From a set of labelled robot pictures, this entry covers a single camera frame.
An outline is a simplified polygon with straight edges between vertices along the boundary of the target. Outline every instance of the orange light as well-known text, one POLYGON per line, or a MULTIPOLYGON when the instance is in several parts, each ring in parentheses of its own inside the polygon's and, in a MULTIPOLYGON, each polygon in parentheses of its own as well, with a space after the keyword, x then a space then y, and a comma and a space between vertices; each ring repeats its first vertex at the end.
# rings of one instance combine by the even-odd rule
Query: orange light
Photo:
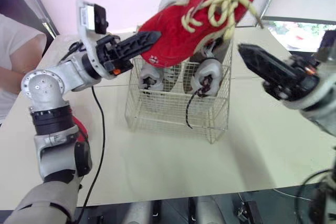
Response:
POLYGON ((113 73, 114 73, 114 75, 117 76, 117 75, 121 74, 121 70, 120 69, 114 69, 113 73))
POLYGON ((313 75, 313 74, 316 73, 316 69, 315 68, 305 67, 304 69, 305 69, 305 71, 306 71, 307 74, 313 75))

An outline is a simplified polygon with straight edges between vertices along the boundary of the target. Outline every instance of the yellow shoelace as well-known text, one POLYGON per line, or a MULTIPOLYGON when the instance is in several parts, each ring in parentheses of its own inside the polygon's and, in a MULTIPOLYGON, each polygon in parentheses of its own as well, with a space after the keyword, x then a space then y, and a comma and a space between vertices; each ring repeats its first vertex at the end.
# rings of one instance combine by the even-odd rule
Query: yellow shoelace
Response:
MULTIPOLYGON (((236 26, 234 10, 237 8, 239 3, 245 6, 250 11, 250 13, 256 17, 258 24, 261 26, 261 28, 263 28, 259 15, 250 0, 206 0, 201 4, 199 9, 203 9, 209 6, 208 20, 214 27, 219 27, 226 21, 226 19, 228 20, 227 26, 225 27, 226 30, 223 34, 223 39, 226 40, 231 39, 234 34, 236 26), (215 12, 217 7, 220 7, 221 11, 219 20, 215 19, 215 12)), ((190 33, 195 32, 195 28, 191 27, 190 24, 194 26, 201 26, 203 24, 202 22, 195 20, 192 17, 194 9, 195 7, 190 8, 187 14, 183 15, 181 18, 182 26, 190 33)))

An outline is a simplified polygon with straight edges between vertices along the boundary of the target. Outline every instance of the white shirt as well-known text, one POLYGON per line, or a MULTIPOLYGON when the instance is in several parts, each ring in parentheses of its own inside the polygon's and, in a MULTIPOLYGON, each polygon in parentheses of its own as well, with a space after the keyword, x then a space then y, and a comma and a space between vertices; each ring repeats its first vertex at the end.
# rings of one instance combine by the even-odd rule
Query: white shirt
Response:
MULTIPOLYGON (((10 55, 36 36, 43 51, 47 41, 45 34, 0 14, 0 67, 11 70, 10 55)), ((5 120, 16 98, 16 94, 0 88, 0 124, 5 120)))

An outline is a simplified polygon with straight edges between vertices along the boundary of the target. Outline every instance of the floor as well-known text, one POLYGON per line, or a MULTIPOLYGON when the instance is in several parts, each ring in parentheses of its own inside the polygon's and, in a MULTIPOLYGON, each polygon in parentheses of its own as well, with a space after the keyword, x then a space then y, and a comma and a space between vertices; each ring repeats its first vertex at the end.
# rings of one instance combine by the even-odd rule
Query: floor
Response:
MULTIPOLYGON (((309 185, 305 188, 303 197, 312 198, 316 185, 309 185)), ((278 190, 294 195, 297 187, 278 188, 278 190)), ((255 200, 264 224, 296 224, 294 214, 294 199, 282 195, 274 190, 261 190, 255 192, 240 193, 245 201, 255 200)), ((236 207, 240 199, 238 194, 214 195, 215 201, 222 211, 227 224, 240 224, 235 216, 236 207)), ((302 216, 305 223, 308 222, 307 210, 309 201, 301 200, 302 216)), ((90 207, 85 210, 81 224, 97 224, 97 216, 104 216, 104 221, 99 224, 120 224, 127 212, 129 204, 116 204, 90 207)), ((181 223, 188 224, 188 198, 166 199, 162 201, 160 224, 181 223)), ((0 223, 8 217, 11 211, 0 211, 0 223)))

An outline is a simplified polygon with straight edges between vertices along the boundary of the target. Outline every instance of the person's arm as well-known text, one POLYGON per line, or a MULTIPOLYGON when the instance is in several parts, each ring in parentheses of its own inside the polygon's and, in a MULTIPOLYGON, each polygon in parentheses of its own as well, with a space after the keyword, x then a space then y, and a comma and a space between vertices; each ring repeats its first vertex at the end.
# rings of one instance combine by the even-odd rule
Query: person's arm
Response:
POLYGON ((14 94, 19 94, 21 90, 21 80, 24 73, 17 73, 0 67, 0 88, 14 94))
POLYGON ((37 67, 42 53, 37 36, 19 47, 10 55, 12 70, 0 67, 0 87, 8 92, 19 94, 23 76, 37 67))

